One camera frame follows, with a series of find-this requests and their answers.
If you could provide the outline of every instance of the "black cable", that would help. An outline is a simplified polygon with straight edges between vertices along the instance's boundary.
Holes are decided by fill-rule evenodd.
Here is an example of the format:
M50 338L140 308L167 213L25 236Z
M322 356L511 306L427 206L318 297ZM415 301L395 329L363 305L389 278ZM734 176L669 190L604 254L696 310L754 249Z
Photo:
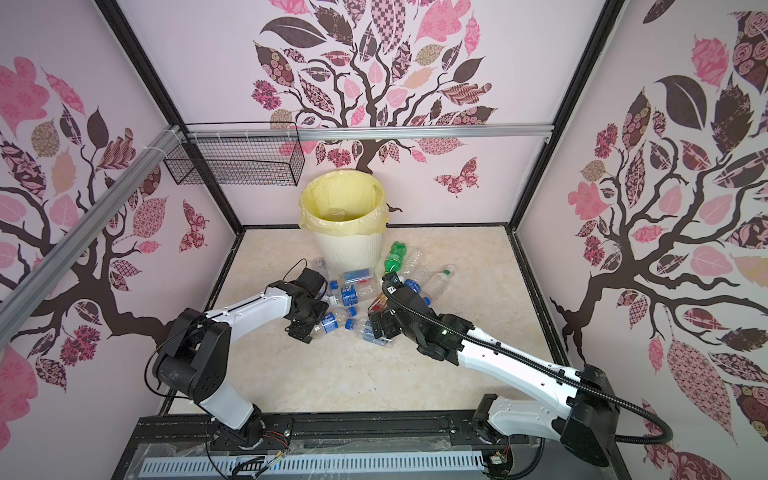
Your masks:
M223 478L224 480L230 480L230 477L227 477L225 474L221 473L221 470L219 470L219 467L216 466L216 464L210 457L210 450L208 449L208 437L210 436L210 426L213 425L213 423L214 423L214 419L213 417L211 417L211 419L208 420L208 423L205 424L205 438L203 439L203 444L205 444L205 455L206 457L208 457L208 461L210 462L210 464L213 465L216 471L218 472L218 474L221 475L221 478Z
M168 338L166 338L165 341L162 342L159 346L157 346L157 348L154 350L154 352L152 352L152 355L149 355L149 359L147 360L147 365L144 367L144 384L147 386L147 388L149 389L150 392L152 392L153 394L155 394L157 396L161 396L161 397L163 397L165 399L187 399L188 400L189 397L187 397L187 396L170 396L167 393L163 394L163 393L160 393L157 390L153 389L150 386L149 381L147 380L147 372L149 371L149 364L152 363L152 358L155 356L155 354L157 352L160 351L161 348L163 348L163 346L166 343L170 342L174 337L179 336L180 334L185 333L185 332L186 332L186 330L181 330L180 332L176 332L173 335L171 335Z
M632 444L635 444L635 445L661 445L661 444L664 444L664 443L667 443L667 442L671 442L672 437L673 437L672 428L664 420L659 418L657 415L655 415L655 414L653 414L651 412L648 412L646 409L644 409L644 408L642 408L640 406L637 406L637 405L633 404L632 402L628 402L627 400L620 399L620 398L618 398L616 396L607 394L607 393L603 392L602 390L590 387L589 385L581 383L580 381L570 379L567 376L560 376L560 375L558 375L557 372L555 372L555 371L553 371L553 370L551 370L551 369L549 369L549 368L539 364L538 362L534 362L533 360L531 360L531 359L529 359L527 357L524 357L524 356L520 355L519 353L512 352L510 350L501 348L500 346L496 346L496 345L494 345L492 343L488 343L488 342L485 342L483 340L479 340L479 339L470 337L468 335L465 335L464 333L457 332L457 331L453 330L452 328L450 328L449 326L446 326L446 325L440 323L440 321L438 319L432 318L432 317L430 317L428 315L425 315L424 313L418 312L418 311L412 309L411 307L405 305L403 302L401 302L400 300L396 299L395 297L393 297L389 293L389 291L387 290L388 286L392 287L393 289L396 288L396 287L394 287L392 285L391 282L384 282L384 284L382 285L382 291L384 292L384 295L386 295L387 301L391 300L395 305L403 308L405 311L410 312L410 313L412 313L412 314L414 314L416 316L420 316L421 318L429 321L430 323L439 326L441 329L443 329L443 330L445 330L445 331L447 331L447 332L449 332L449 333L451 333L453 335L456 335L456 336L458 336L458 337L460 337L460 338L462 338L462 339L464 339L464 340L466 340L466 341L468 341L470 343L474 343L475 345L485 347L485 348L491 350L492 352L501 353L502 355L508 356L509 358L511 358L513 360L517 360L518 362L522 363L523 365L529 366L529 367L533 368L534 370L537 370L537 371L539 371L541 373L544 373L547 376L552 377L553 379L556 379L558 382L564 383L565 385L568 385L568 386L572 386L575 389L581 390L582 392L586 392L589 395L591 395L591 396L593 396L593 397L595 397L597 399L601 399L601 400L604 400L606 402L614 403L616 406L619 406L622 409L629 410L630 412L634 413L635 415L639 415L639 416L643 417L644 419L648 420L649 422L653 423L654 425L656 425L657 427L659 427L661 429L661 434L653 436L653 437L639 437L639 436L633 436L633 435L616 435L614 437L614 440L616 442L632 443Z
M534 471L534 469L538 466L538 463L541 461L541 457L544 455L544 439L538 440L538 448L536 449L536 455L534 456L533 460L531 460L531 463L528 464L527 467L523 468L520 472L514 473L512 475L493 475L492 473L485 473L483 472L483 475L485 475L488 478L492 478L493 480L518 480L519 478L523 478L525 476L530 475L531 472Z
M302 261L304 262L304 265L305 265L304 268L310 268L310 263L306 261L306 258L303 258L303 259L299 260L298 262L296 262L296 264L294 264L292 267L290 267L290 270L288 270L285 275L283 275L283 282L286 281L286 277L288 276L288 273L290 273L291 270L296 268L296 265L298 265L299 263L302 263Z

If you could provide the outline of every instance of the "clear plastic bottle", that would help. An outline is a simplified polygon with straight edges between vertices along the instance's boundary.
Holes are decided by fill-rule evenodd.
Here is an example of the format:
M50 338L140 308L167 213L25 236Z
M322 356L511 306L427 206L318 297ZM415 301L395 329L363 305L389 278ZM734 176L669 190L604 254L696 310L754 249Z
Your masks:
M341 291L336 295L328 297L328 303L331 305L344 306L357 305L360 302L372 299L378 295L380 291L381 289L377 282L373 281L373 278L371 278L369 280L342 287Z
M410 278L409 275L412 275L421 265L423 257L424 253L420 249L414 248L409 250L406 261L402 263L402 266L400 267L400 270L398 270L397 274L405 277L406 279Z
M405 277L403 283L411 288L416 293L421 293L422 288L430 280L431 272L424 268L418 268L413 270L408 276Z
M448 286L448 282L456 275L456 267L448 264L442 268L442 271L435 273L422 288L421 295L429 298L434 303Z
M373 336L373 328L371 327L371 320L367 317L359 318L359 319L349 319L346 321L346 329L351 330L354 335L360 339L365 340L366 342L373 343L374 345L378 346L391 346L392 341L381 338L377 339Z
M350 319L357 314L354 307L335 308L329 310L326 315L312 328L312 338L331 333L333 330L343 329Z

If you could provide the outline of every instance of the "plastic bottle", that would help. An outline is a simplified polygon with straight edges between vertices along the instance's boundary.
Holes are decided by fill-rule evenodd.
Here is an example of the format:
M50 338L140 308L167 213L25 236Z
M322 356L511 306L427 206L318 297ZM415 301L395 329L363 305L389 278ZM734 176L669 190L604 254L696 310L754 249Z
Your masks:
M372 299L378 295L380 288L372 279L344 286L336 295L328 297L331 305L352 306Z
M384 260L384 270L387 273L396 272L402 265L402 259L405 258L408 248L404 243L395 242L389 249L389 255Z
M349 319L346 321L346 329L352 330L355 336L374 345L383 347L392 345L391 340L385 338L377 339L373 336L373 327L371 327L371 320L368 318Z
M356 314L357 311L354 307L329 310L328 313L326 313L326 315L312 328L312 337L320 338L327 333L331 333L333 330L344 328L347 321Z
M344 272L340 280L343 281L344 285L351 285L352 283L359 283L369 278L373 278L373 274L370 269L364 268L362 270Z
M406 261L402 263L398 274L405 278L410 278L409 275L413 274L421 265L424 253L418 248L414 248L408 251Z
M406 276L406 279L403 281L403 283L409 286L414 292L421 293L422 288L429 281L430 275L431 272L429 272L429 270L419 268L411 272L410 275Z
M422 288L422 296L429 298L434 303L448 286L448 282L456 275L456 267L448 264L442 268L442 271L432 275L426 285Z

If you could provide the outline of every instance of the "tree mural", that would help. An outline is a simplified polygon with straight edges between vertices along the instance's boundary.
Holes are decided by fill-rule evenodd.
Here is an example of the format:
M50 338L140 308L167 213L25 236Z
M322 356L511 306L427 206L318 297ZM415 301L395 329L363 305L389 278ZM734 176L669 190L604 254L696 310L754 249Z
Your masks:
M301 127L484 124L495 110L474 106L492 85L469 83L483 60L470 58L480 41L474 15L462 25L471 8L469 0L458 0L455 5L452 0L407 0L415 7L414 20L421 16L413 40L403 38L410 22L406 0L371 0L372 19L367 23L362 22L366 0L310 2L312 11L303 0L271 2L291 15L311 15L319 26L298 16L275 18L261 32L277 34L295 48L281 51L254 42L258 61L272 83L256 81L252 97L274 110L273 122L295 121ZM461 38L449 41L449 35L462 30ZM437 43L412 55L412 43L426 37ZM305 58L307 49L320 45L327 52L319 58ZM279 108L288 101L297 109ZM459 108L465 104L473 106ZM272 126L281 127L278 123ZM355 169L368 174L372 173L370 162L376 158L382 163L388 159L400 162L401 155L408 154L417 162L426 162L425 154L445 154L464 145L458 138L408 143L397 138L302 142L305 153L314 151L318 164L328 160L341 168L356 162ZM465 167L471 168L468 174L476 168L475 159L471 162ZM435 181L457 194L476 184L477 177L441 175Z
M35 83L37 72L31 61L17 57L14 64L16 72L0 66L0 115L15 136L22 121L49 116L42 107L51 93ZM51 74L46 79L61 100L61 113L54 113L32 131L29 141L37 157L20 147L18 138L0 133L0 153L9 174L3 185L10 185L0 187L0 231L16 239L0 242L0 269L20 271L15 276L0 274L0 283L11 290L95 204L97 185L112 186L108 171L127 168L136 156L130 128L110 140L98 109L86 116L82 100L66 82ZM93 359L107 335L136 333L151 337L156 344L165 340L169 323L121 312L115 297L116 292L130 292L127 278L141 273L129 259L151 254L161 246L152 240L165 218L167 197L153 197L160 181L161 169L156 167L71 267L76 281L65 281L65 277L60 285L71 285L35 309L32 319L45 322L13 336L12 342L23 336L37 337L27 358L45 382L66 390L67 368ZM187 207L184 202L189 236L192 230L199 233L205 228L205 220L194 209L189 214ZM132 237L137 239L121 243Z
M576 237L584 239L584 258L593 270L577 310L551 301L565 320L566 345L572 337L586 362L582 330L597 302L617 291L613 298L617 308L627 309L631 329L649 319L648 355L657 372L666 350L667 368L701 412L733 437L732 392L746 420L768 441L768 373L744 355L763 348L768 332L740 326L737 318L716 319L707 310L727 304L768 315L764 299L743 298L734 290L745 282L768 287L768 258L754 252L768 247L768 216L742 218L745 207L754 210L768 202L766 143L743 142L751 131L751 137L768 140L768 108L753 122L750 102L750 94L766 100L768 15L732 15L738 35L730 61L720 40L694 39L694 69L704 85L680 74L662 78L656 83L666 91L665 108L652 107L643 89L621 132L609 124L598 133L598 158L584 167L584 181L568 195L585 221ZM714 105L708 104L705 89L718 91ZM665 134L667 120L679 134ZM705 143L703 135L711 142ZM712 148L699 145L709 143ZM647 185L651 178L655 183ZM671 337L659 328L664 317ZM709 351L683 342L682 332ZM664 453L664 458L670 464L683 457L693 461L692 454L667 448L670 457ZM659 466L653 455L660 451L649 451L648 457Z

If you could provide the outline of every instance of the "beige marble tabletop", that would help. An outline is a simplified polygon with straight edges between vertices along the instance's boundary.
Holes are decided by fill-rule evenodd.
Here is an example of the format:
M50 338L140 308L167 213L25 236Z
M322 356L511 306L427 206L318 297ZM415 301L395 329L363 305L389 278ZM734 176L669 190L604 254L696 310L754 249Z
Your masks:
M437 313L454 313L511 346L551 360L503 227L387 229L387 250L394 240L423 250L430 270L456 265L455 279L432 305ZM259 293L298 259L318 256L312 234L304 230L249 230L217 308ZM297 274L298 269L289 278ZM487 374L421 355L402 335L386 349L344 330L307 345L288 337L287 323L275 319L230 350L227 378L264 412L474 409L485 393L528 399ZM199 411L184 400L170 410Z

